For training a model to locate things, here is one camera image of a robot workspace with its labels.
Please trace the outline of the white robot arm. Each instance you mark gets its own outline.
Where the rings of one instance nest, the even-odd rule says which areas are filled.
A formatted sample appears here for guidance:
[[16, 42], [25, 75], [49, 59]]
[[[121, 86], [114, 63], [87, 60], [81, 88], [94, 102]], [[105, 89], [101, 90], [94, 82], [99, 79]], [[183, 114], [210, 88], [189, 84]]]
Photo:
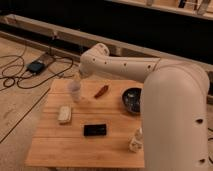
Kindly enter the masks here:
[[80, 73], [104, 71], [141, 82], [146, 171], [208, 171], [207, 95], [197, 64], [151, 57], [111, 57], [98, 43], [80, 57]]

